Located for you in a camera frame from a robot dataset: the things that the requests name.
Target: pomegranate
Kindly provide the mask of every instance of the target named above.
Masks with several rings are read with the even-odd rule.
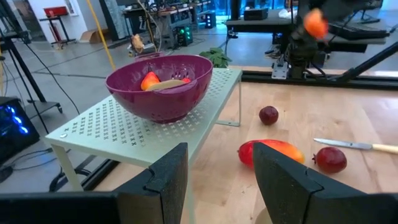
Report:
[[[313,155],[312,160],[322,172],[335,174],[347,167],[347,158],[336,147],[324,147]]]
[[[272,125],[278,120],[279,113],[273,106],[266,106],[260,110],[259,117],[263,124]]]

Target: wooden knife handle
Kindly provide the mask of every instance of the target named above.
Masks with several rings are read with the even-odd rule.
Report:
[[[382,144],[374,144],[374,145],[372,145],[372,147],[373,147],[374,150],[398,154],[398,146],[388,146],[388,145],[382,145]]]

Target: storage box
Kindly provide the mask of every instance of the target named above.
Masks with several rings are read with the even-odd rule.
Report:
[[[68,9],[66,6],[44,8],[44,13],[47,17],[66,16]]]

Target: perforated shelf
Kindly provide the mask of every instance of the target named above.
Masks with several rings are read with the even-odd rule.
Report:
[[[157,124],[127,112],[112,96],[45,137],[65,149],[147,166],[180,142],[188,143],[189,160],[196,155],[224,108],[242,71],[215,68],[209,89],[184,119]]]

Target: wooden table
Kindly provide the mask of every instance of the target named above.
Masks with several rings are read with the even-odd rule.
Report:
[[[398,76],[398,72],[373,74],[383,73]],[[238,96],[235,90],[221,112],[221,119],[238,117]],[[312,141],[315,137],[398,145],[395,91],[242,83],[242,102],[241,127],[216,125],[192,167],[197,223],[253,224],[265,207],[254,172],[239,162],[236,153],[248,140],[288,141],[303,151],[305,165],[313,169],[317,168],[311,161],[312,155],[323,147]],[[269,127],[258,118],[258,111],[267,105],[279,110],[278,122]],[[348,166],[332,178],[366,193],[398,192],[397,155],[341,150],[348,158]],[[120,164],[97,190],[114,189],[140,170]],[[186,212],[182,223],[187,223]]]

